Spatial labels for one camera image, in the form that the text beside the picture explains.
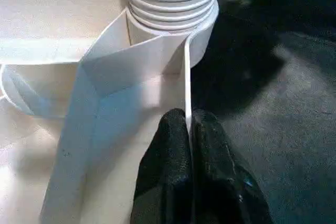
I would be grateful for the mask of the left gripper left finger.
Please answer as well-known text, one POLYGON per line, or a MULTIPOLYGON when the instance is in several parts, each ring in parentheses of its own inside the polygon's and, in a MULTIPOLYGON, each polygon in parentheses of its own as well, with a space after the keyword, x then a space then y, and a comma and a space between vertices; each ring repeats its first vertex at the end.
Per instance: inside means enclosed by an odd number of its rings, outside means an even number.
POLYGON ((132 222, 190 223, 192 204, 192 161, 185 113, 172 109, 161 117, 140 161, 132 222))

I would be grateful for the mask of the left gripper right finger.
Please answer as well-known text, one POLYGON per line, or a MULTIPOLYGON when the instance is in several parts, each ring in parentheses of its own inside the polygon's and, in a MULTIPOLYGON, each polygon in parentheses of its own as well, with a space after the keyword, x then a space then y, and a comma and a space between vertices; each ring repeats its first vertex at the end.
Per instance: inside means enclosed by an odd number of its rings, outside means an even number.
POLYGON ((269 206, 248 164, 217 117, 192 118, 196 223, 272 223, 269 206))

